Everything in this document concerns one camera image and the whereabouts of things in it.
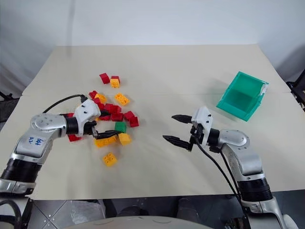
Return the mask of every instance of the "yellow lego brick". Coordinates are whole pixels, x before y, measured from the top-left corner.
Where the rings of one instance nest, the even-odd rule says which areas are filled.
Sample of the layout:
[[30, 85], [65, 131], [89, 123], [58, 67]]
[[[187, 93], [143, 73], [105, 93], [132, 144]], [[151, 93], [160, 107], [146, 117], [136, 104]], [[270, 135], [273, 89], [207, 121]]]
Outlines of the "yellow lego brick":
[[112, 144], [114, 142], [116, 142], [116, 136], [112, 136], [112, 137], [104, 138], [104, 139], [95, 139], [94, 140], [94, 143], [95, 143], [95, 145], [98, 148], [110, 145], [110, 144]]
[[96, 98], [99, 98], [99, 99], [100, 99], [100, 102], [101, 102], [102, 104], [105, 104], [105, 103], [107, 102], [107, 98], [106, 98], [103, 94], [97, 93], [97, 94], [95, 95], [94, 98], [95, 98], [95, 99], [96, 99]]
[[115, 163], [118, 162], [115, 155], [113, 155], [113, 153], [111, 153], [111, 152], [109, 154], [107, 154], [105, 157], [103, 157], [103, 161], [104, 161], [105, 165], [108, 167], [113, 166]]
[[119, 88], [120, 87], [120, 82], [118, 79], [110, 79], [110, 85], [113, 88]]
[[125, 95], [123, 95], [122, 93], [117, 93], [114, 98], [116, 99], [116, 101], [118, 101], [119, 104], [121, 104], [122, 106], [127, 105], [130, 100], [128, 98], [126, 98]]
[[128, 145], [130, 142], [132, 142], [132, 139], [126, 133], [119, 134], [119, 140], [123, 146]]

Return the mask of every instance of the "table surface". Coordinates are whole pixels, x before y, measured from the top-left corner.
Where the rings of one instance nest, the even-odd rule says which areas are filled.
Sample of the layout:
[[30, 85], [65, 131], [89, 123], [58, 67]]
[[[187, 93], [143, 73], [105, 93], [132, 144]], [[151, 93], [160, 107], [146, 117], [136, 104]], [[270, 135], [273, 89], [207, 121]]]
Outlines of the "table surface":
[[[248, 122], [215, 107], [237, 71], [270, 83], [262, 105]], [[103, 72], [119, 75], [121, 88], [102, 84], [98, 75]], [[67, 137], [55, 140], [31, 198], [230, 193], [217, 168], [197, 147], [190, 153], [162, 138], [175, 135], [188, 140], [191, 125], [171, 116], [192, 115], [200, 106], [210, 109], [214, 128], [249, 135], [272, 191], [305, 188], [305, 114], [256, 45], [57, 47], [0, 132], [0, 169], [32, 116], [67, 95], [91, 90], [114, 103], [116, 93], [128, 95], [131, 103], [123, 111], [134, 111], [141, 124], [127, 129], [133, 142], [97, 148], [91, 136], [73, 143]], [[79, 104], [75, 98], [50, 113], [73, 112]], [[99, 131], [113, 128], [114, 122], [100, 121], [97, 126]], [[106, 167], [101, 158], [110, 151], [118, 163]], [[213, 156], [224, 166], [219, 155]]]

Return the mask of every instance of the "white wall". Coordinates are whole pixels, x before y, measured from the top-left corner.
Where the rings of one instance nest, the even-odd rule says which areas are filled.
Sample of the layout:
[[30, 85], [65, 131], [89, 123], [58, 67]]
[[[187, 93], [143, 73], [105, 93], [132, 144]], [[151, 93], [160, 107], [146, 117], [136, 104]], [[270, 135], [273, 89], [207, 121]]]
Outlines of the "white wall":
[[305, 68], [304, 0], [2, 0], [0, 16], [15, 95], [55, 45], [259, 43], [284, 79]]

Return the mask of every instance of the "wire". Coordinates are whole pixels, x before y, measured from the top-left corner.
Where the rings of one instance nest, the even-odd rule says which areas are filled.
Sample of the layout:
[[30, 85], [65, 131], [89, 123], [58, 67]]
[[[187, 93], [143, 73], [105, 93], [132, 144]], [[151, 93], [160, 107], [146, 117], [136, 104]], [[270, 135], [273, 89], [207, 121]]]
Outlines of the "wire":
[[56, 103], [54, 103], [53, 105], [49, 106], [43, 113], [47, 113], [49, 110], [51, 110], [53, 107], [55, 107], [56, 105], [68, 100], [68, 99], [72, 99], [72, 98], [75, 98], [75, 97], [80, 97], [80, 98], [83, 98], [85, 97], [83, 94], [75, 94], [75, 95], [71, 95], [71, 96], [68, 96], [64, 99], [61, 99], [59, 101], [57, 101]]
[[233, 186], [232, 186], [232, 184], [231, 184], [231, 182], [230, 182], [228, 176], [224, 173], [223, 169], [220, 167], [220, 165], [217, 163], [217, 161], [215, 161], [215, 159], [214, 159], [211, 155], [209, 155], [209, 154], [202, 148], [202, 146], [201, 146], [200, 143], [199, 143], [198, 138], [195, 138], [195, 141], [196, 141], [196, 144], [197, 144], [198, 148], [199, 148], [199, 149], [200, 149], [200, 150], [201, 150], [201, 151], [202, 151], [211, 161], [213, 161], [213, 163], [216, 165], [216, 167], [217, 167], [217, 168], [219, 169], [219, 171], [222, 173], [222, 175], [224, 176], [225, 180], [228, 182], [228, 184], [229, 184], [231, 190], [233, 191], [233, 193], [234, 193], [234, 195], [235, 195], [235, 197], [236, 197], [238, 203], [240, 204], [240, 206], [241, 206], [241, 208], [242, 208], [242, 211], [243, 211], [243, 214], [244, 214], [244, 217], [245, 217], [246, 219], [248, 219], [247, 213], [246, 213], [246, 211], [245, 211], [245, 209], [244, 209], [244, 207], [243, 207], [243, 205], [242, 205], [242, 203], [241, 203], [241, 199], [238, 197], [236, 191], [234, 190], [234, 188], [233, 188]]
[[241, 196], [240, 191], [239, 191], [238, 186], [237, 186], [237, 182], [236, 182], [236, 180], [235, 180], [235, 178], [234, 178], [234, 176], [233, 176], [232, 170], [231, 170], [231, 168], [229, 167], [228, 162], [227, 162], [227, 160], [226, 160], [226, 158], [225, 158], [223, 152], [221, 151], [221, 149], [219, 150], [219, 153], [220, 153], [221, 157], [223, 158], [224, 163], [225, 163], [225, 166], [227, 167], [227, 169], [228, 169], [228, 171], [229, 171], [229, 173], [230, 173], [230, 176], [231, 176], [232, 181], [233, 181], [233, 183], [234, 183], [234, 186], [235, 186], [235, 188], [236, 188], [238, 197], [239, 197], [239, 199], [242, 199], [242, 196]]
[[22, 221], [21, 221], [21, 212], [20, 212], [18, 205], [13, 200], [10, 200], [10, 199], [6, 199], [6, 200], [3, 200], [0, 202], [0, 206], [5, 205], [5, 204], [10, 205], [14, 211], [14, 214], [15, 214], [14, 229], [20, 229]]

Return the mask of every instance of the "teal plastic bin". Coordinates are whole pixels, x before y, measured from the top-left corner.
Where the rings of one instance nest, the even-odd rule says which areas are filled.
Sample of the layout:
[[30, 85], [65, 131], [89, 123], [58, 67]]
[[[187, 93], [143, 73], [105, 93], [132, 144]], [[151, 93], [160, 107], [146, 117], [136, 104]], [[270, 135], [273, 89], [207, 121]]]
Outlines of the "teal plastic bin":
[[269, 83], [238, 72], [217, 107], [245, 121], [261, 104]]

